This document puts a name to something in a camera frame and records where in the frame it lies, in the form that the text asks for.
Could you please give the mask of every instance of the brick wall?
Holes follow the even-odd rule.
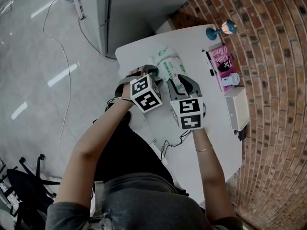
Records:
[[[227,187],[257,229],[301,229],[307,218],[307,0],[189,0],[176,29],[231,18],[223,35],[246,87],[251,121],[242,167]]]

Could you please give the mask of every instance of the book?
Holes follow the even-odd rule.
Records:
[[[235,66],[230,51],[226,45],[220,46],[207,52],[208,60],[213,66],[221,91],[229,91],[234,86],[222,85],[222,78],[228,77],[235,73]]]

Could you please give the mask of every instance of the cable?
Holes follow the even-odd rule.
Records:
[[[57,169],[59,171],[59,173],[63,176],[62,172],[59,170],[59,156],[60,156],[60,153],[61,153],[61,139],[62,139],[62,135],[63,135],[63,130],[64,130],[64,125],[65,125],[65,120],[66,120],[66,116],[67,116],[67,112],[68,112],[68,108],[69,108],[69,104],[71,103],[71,71],[69,70],[69,62],[68,62],[68,58],[67,58],[67,55],[65,53],[65,50],[64,50],[64,47],[63,45],[57,40],[57,39],[54,39],[54,38],[50,38],[46,35],[45,33],[45,24],[46,24],[46,20],[48,18],[48,15],[49,15],[49,11],[50,11],[50,8],[52,6],[52,4],[55,2],[55,0],[51,3],[51,5],[49,6],[49,9],[48,9],[48,12],[47,12],[47,15],[46,15],[46,18],[45,18],[45,21],[44,21],[44,26],[43,26],[43,33],[45,35],[46,38],[52,40],[52,41],[55,41],[57,42],[62,50],[63,50],[63,53],[65,55],[65,59],[66,59],[66,63],[67,63],[67,67],[68,67],[68,77],[69,77],[69,100],[68,100],[68,104],[67,104],[67,108],[66,108],[66,112],[65,112],[65,115],[64,115],[64,121],[63,121],[63,126],[62,126],[62,130],[61,130],[61,134],[59,136],[59,152],[58,152],[58,156],[57,156]]]
[[[90,40],[88,40],[88,38],[87,38],[86,35],[84,34],[84,32],[83,32],[83,30],[82,30],[82,28],[81,28],[81,25],[80,25],[80,18],[79,18],[79,17],[78,17],[78,23],[79,23],[80,31],[82,32],[82,34],[83,34],[83,36],[85,37],[85,39],[88,41],[88,43],[89,43],[94,49],[96,49],[96,51],[97,51],[99,54],[101,54],[101,53],[99,52],[99,50],[90,42]]]
[[[192,130],[187,130],[186,132],[184,132],[184,133],[179,137],[180,142],[179,142],[178,144],[176,144],[176,145],[172,145],[172,144],[170,144],[167,140],[165,140],[164,145],[163,145],[162,148],[161,148],[161,158],[160,158],[160,161],[162,161],[162,160],[165,158],[167,149],[168,149],[169,147],[174,148],[174,147],[177,147],[177,146],[181,145],[181,144],[185,141],[185,139],[191,134],[191,132],[192,132]]]
[[[3,4],[7,3],[8,1],[9,1],[9,3],[10,3],[10,10],[9,10],[9,11],[6,11],[3,15],[1,15],[0,18],[2,18],[2,17],[3,17],[4,15],[6,15],[8,12],[11,12],[11,11],[13,10],[13,8],[12,8],[12,3],[13,3],[14,0],[2,0],[1,3],[0,3],[0,8],[1,8],[1,6],[2,6]]]

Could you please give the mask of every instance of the package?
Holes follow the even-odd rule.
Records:
[[[176,53],[176,51],[170,47],[158,52],[157,55],[150,57],[150,64],[157,66],[159,69],[159,77],[163,79],[163,82],[167,82],[171,79],[178,92],[184,93],[185,89],[178,79],[178,74],[187,75],[184,70],[183,64]]]

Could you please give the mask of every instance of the white device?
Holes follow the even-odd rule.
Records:
[[[170,104],[173,117],[179,128],[183,130],[203,128],[202,97],[171,101]]]
[[[148,74],[132,80],[130,86],[131,99],[143,113],[162,105],[160,90]]]
[[[235,85],[237,86],[240,83],[240,76],[237,73],[230,73],[228,77],[222,78],[222,85]]]
[[[228,91],[224,96],[231,128],[241,131],[250,120],[246,90],[244,87],[236,87]]]

